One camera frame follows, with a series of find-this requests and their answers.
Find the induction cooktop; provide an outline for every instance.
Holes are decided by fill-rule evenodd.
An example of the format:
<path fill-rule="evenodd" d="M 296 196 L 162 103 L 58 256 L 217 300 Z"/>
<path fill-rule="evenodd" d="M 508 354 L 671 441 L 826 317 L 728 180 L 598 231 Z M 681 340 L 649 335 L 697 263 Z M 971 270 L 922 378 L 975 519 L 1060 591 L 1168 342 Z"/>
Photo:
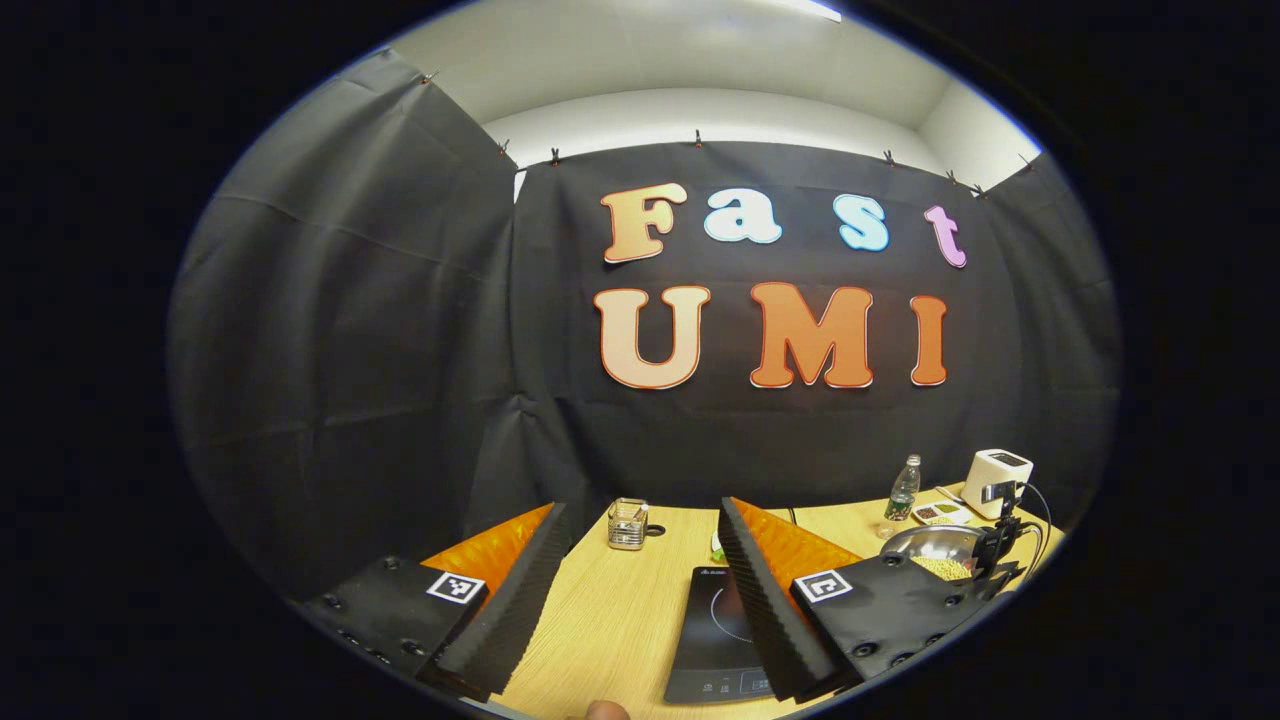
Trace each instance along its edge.
<path fill-rule="evenodd" d="M 692 705 L 758 697 L 772 697 L 772 691 L 728 568 L 694 568 L 663 701 Z"/>

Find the white wall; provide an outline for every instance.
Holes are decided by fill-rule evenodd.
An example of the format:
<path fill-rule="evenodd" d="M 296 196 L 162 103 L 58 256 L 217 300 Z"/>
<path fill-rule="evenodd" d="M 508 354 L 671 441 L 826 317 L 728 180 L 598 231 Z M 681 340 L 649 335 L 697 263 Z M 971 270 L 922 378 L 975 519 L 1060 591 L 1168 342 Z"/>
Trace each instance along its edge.
<path fill-rule="evenodd" d="M 497 141 L 511 138 L 517 165 L 658 142 L 751 141 L 809 145 L 883 158 L 938 174 L 943 165 L 911 129 L 814 100 L 740 90 L 669 88 L 595 95 L 535 108 L 486 123 Z"/>
<path fill-rule="evenodd" d="M 919 131 L 942 165 L 969 186 L 989 188 L 1025 167 L 1019 154 L 1027 160 L 1041 154 L 1004 111 L 955 79 Z"/>

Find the blue letter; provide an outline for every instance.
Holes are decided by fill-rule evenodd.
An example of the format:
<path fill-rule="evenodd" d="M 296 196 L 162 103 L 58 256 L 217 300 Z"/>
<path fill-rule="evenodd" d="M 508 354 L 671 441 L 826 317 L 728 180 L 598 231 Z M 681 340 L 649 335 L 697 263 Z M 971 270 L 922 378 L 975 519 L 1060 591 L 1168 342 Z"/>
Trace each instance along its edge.
<path fill-rule="evenodd" d="M 832 204 L 836 217 L 845 222 L 840 237 L 854 250 L 879 252 L 888 246 L 888 228 L 882 222 L 884 209 L 870 197 L 841 195 Z"/>
<path fill-rule="evenodd" d="M 726 208 L 732 201 L 733 208 Z M 737 242 L 744 237 L 751 242 L 773 242 L 782 237 L 782 227 L 773 222 L 773 204 L 760 191 L 735 187 L 722 190 L 707 199 L 712 208 L 719 208 L 707 215 L 703 228 L 707 234 L 721 242 Z"/>

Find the pink letter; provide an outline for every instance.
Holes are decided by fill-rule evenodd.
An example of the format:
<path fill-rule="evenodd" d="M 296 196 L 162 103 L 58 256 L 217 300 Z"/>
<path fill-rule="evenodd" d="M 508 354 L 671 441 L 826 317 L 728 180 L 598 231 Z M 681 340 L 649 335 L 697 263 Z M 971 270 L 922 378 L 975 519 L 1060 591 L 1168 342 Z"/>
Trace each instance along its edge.
<path fill-rule="evenodd" d="M 942 205 L 934 205 L 924 211 L 924 219 L 933 225 L 933 234 L 938 236 L 938 250 L 956 268 L 964 268 L 964 251 L 956 247 L 956 238 L 951 233 L 956 232 L 956 222 L 947 217 Z"/>

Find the stainless steel bowl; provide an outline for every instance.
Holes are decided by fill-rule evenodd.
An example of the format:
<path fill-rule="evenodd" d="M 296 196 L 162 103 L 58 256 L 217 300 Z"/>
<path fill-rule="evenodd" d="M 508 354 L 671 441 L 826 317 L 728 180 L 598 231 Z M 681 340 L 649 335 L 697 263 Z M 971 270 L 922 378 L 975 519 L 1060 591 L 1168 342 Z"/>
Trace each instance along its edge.
<path fill-rule="evenodd" d="M 900 552 L 908 559 L 937 557 L 964 562 L 973 557 L 973 547 L 980 537 L 980 529 L 968 525 L 924 525 L 888 538 L 881 555 Z"/>

